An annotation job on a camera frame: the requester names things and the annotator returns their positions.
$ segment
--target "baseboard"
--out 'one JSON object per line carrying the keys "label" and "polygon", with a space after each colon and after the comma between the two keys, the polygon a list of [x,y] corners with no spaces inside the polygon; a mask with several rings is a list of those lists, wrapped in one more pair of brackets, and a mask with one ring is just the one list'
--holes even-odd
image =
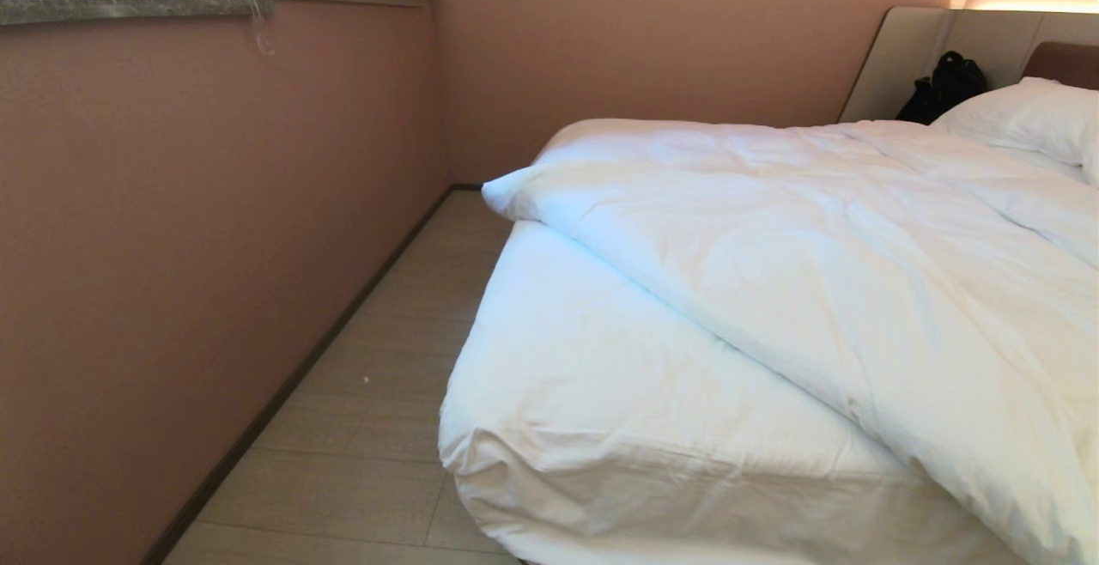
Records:
{"label": "baseboard", "polygon": [[443,201],[446,200],[446,197],[451,195],[452,190],[464,189],[470,188],[458,185],[451,186],[444,190],[443,195],[439,197],[435,203],[432,204],[431,209],[428,210],[428,213],[421,218],[417,225],[408,233],[407,236],[404,236],[404,240],[401,241],[400,245],[397,245],[397,250],[395,250],[393,253],[390,253],[389,258],[381,264],[378,272],[366,282],[363,290],[355,296],[355,299],[353,299],[343,313],[340,314],[336,322],[329,328],[324,336],[322,336],[320,342],[313,346],[313,350],[310,351],[304,361],[302,361],[293,373],[286,379],[286,381],[282,383],[282,386],[279,387],[275,397],[271,397],[270,401],[267,402],[267,406],[265,406],[262,411],[259,411],[259,414],[252,421],[247,430],[245,430],[244,433],[241,434],[240,439],[233,443],[229,453],[226,453],[213,470],[207,475],[202,485],[199,486],[198,490],[196,490],[191,498],[187,501],[187,505],[185,505],[179,513],[176,514],[176,518],[173,519],[168,528],[160,534],[160,538],[157,539],[155,544],[153,544],[153,549],[145,554],[145,558],[141,562],[142,565],[160,565],[164,563],[164,560],[168,557],[171,549],[174,549],[176,543],[180,541],[180,538],[184,536],[187,528],[191,525],[191,522],[198,518],[202,508],[206,507],[207,501],[213,497],[213,494],[218,491],[222,481],[229,477],[229,474],[233,470],[233,467],[236,466],[236,463],[244,457],[244,454],[252,446],[252,443],[259,437],[264,428],[267,428],[270,420],[275,418],[275,413],[282,408],[282,405],[290,397],[290,394],[298,388],[298,385],[301,384],[303,378],[306,378],[306,375],[309,374],[309,370],[312,369],[313,365],[317,364],[319,358],[321,358],[321,355],[329,348],[329,345],[331,345],[331,343],[335,341],[336,336],[340,335],[340,332],[343,331],[346,323],[351,321],[352,317],[358,311],[362,303],[366,301],[367,296],[370,295],[374,287],[378,286],[381,278],[384,278],[386,274],[389,273],[389,269],[397,264],[397,259],[400,258],[401,253],[404,253],[404,251],[408,250],[408,245],[411,244],[418,233],[423,230],[424,225],[428,224],[428,221],[435,214],[436,210],[439,210],[440,206],[443,204]]}

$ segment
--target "beige floor tile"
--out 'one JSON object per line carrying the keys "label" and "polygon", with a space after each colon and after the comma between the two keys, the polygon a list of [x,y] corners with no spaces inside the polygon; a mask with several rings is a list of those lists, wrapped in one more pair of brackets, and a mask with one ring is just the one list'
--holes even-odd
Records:
{"label": "beige floor tile", "polygon": [[403,318],[360,312],[347,323],[338,341],[376,351],[458,356],[469,335],[470,322],[447,319]]}
{"label": "beige floor tile", "polygon": [[512,222],[493,213],[480,195],[453,192],[410,247],[424,245],[465,253],[499,252]]}
{"label": "beige floor tile", "polygon": [[378,400],[359,423],[347,455],[439,462],[439,403]]}
{"label": "beige floor tile", "polygon": [[454,361],[453,355],[334,343],[298,386],[298,392],[439,402],[446,395]]}
{"label": "beige floor tile", "polygon": [[386,280],[424,280],[426,284],[445,284],[463,280],[467,287],[484,290],[499,253],[463,252],[457,250],[409,250],[401,255]]}
{"label": "beige floor tile", "polygon": [[387,276],[363,303],[359,314],[473,321],[487,280],[456,277]]}
{"label": "beige floor tile", "polygon": [[351,396],[293,394],[255,445],[271,450],[340,454],[355,435],[370,401]]}
{"label": "beige floor tile", "polygon": [[502,554],[291,535],[197,522],[165,565],[518,565]]}
{"label": "beige floor tile", "polygon": [[252,448],[199,519],[421,545],[443,476],[437,465]]}
{"label": "beige floor tile", "polygon": [[458,499],[454,478],[449,476],[446,477],[443,494],[439,497],[435,516],[431,520],[431,530],[428,531],[426,545],[507,554],[507,551],[485,535],[469,517],[469,512]]}

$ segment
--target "white pillow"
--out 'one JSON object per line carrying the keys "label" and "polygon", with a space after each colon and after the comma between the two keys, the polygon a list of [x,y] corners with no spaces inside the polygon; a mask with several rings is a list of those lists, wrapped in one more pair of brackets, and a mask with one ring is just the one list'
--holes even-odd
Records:
{"label": "white pillow", "polygon": [[1040,151],[1081,166],[1099,155],[1099,91],[1023,77],[965,100],[932,123],[985,145]]}

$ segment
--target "black backpack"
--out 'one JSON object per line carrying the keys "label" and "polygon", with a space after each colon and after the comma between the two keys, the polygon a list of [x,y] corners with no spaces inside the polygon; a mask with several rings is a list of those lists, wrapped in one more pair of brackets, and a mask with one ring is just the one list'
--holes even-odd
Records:
{"label": "black backpack", "polygon": [[915,80],[915,92],[901,109],[897,120],[931,125],[950,108],[988,91],[985,73],[974,60],[958,53],[945,53],[931,77]]}

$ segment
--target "brown headboard panel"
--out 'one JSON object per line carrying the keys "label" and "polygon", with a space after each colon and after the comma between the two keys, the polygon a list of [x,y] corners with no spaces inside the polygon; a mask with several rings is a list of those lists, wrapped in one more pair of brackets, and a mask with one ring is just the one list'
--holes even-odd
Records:
{"label": "brown headboard panel", "polygon": [[1034,48],[1024,77],[1045,77],[1062,85],[1099,91],[1099,45],[1047,41]]}

